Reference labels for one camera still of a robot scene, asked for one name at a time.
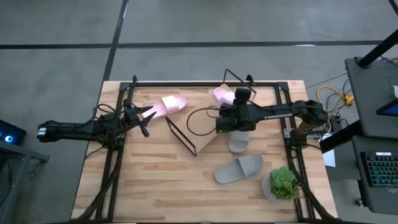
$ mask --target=green succulent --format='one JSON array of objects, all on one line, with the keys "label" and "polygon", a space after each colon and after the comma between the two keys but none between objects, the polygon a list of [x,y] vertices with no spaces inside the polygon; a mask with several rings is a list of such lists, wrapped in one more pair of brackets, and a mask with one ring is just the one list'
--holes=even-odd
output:
[{"label": "green succulent", "polygon": [[278,199],[292,199],[299,197],[299,187],[295,185],[295,176],[286,167],[274,169],[271,172],[271,192]]}]

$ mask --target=gray slide sandal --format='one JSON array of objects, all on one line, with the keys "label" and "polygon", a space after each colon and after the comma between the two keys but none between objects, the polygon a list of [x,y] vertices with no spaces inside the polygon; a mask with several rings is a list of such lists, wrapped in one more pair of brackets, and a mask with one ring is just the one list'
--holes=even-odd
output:
[{"label": "gray slide sandal", "polygon": [[263,161],[260,154],[239,157],[214,171],[214,179],[219,184],[243,180],[258,174],[262,169],[262,164]]},{"label": "gray slide sandal", "polygon": [[241,153],[248,148],[250,131],[231,131],[228,148],[232,153]]}]

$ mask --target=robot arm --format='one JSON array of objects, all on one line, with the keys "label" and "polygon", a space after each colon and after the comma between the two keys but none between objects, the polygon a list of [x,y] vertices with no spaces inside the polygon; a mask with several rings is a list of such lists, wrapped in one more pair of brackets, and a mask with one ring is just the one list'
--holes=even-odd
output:
[{"label": "robot arm", "polygon": [[253,131],[262,120],[296,116],[303,120],[301,131],[309,132],[327,122],[327,113],[322,104],[313,100],[296,101],[291,104],[275,106],[248,105],[250,91],[238,88],[234,105],[222,104],[220,117],[216,118],[217,133],[230,131]]},{"label": "robot arm", "polygon": [[[108,105],[98,105],[97,108],[107,112],[107,114],[101,115],[97,120],[91,119],[85,123],[59,123],[52,120],[47,121],[39,125],[37,138],[40,142],[54,142],[60,139],[97,141],[107,148],[112,148],[116,146],[117,139],[120,136],[136,126],[141,128],[142,134],[145,137],[149,137],[146,126],[155,113],[141,119],[139,114],[152,107],[137,107],[131,103],[131,99],[132,88],[129,88],[128,96],[123,100],[120,108],[114,110]],[[100,106],[108,107],[112,111],[103,110]]]}]

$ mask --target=white paper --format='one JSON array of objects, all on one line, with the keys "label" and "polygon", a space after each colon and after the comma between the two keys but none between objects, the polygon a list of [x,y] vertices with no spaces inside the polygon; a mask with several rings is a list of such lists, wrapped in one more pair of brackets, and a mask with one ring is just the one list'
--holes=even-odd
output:
[{"label": "white paper", "polygon": [[[330,136],[331,136],[331,134],[326,133],[325,135],[323,135],[323,137],[322,137],[322,139],[320,139],[320,141],[324,140]],[[334,149],[323,153],[322,157],[323,157],[323,162],[325,163],[326,166],[336,167],[336,159],[335,159],[335,150]]]}]

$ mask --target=slide sandal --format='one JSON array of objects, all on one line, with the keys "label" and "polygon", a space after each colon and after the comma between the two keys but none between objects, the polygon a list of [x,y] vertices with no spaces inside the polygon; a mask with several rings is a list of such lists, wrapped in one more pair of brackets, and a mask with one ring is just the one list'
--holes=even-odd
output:
[{"label": "slide sandal", "polygon": [[214,90],[214,97],[220,104],[227,103],[233,105],[235,100],[235,93],[227,90]]},{"label": "slide sandal", "polygon": [[231,131],[229,133],[228,149],[232,153],[241,153],[248,148],[250,131]]},{"label": "slide sandal", "polygon": [[145,111],[142,115],[144,118],[156,112],[151,120],[164,117],[171,113],[178,112],[184,109],[187,105],[187,100],[183,96],[166,96],[162,97],[158,102],[156,102],[152,109]]},{"label": "slide sandal", "polygon": [[214,171],[214,179],[219,184],[228,184],[258,174],[263,161],[260,154],[251,154],[235,159],[233,162]]}]

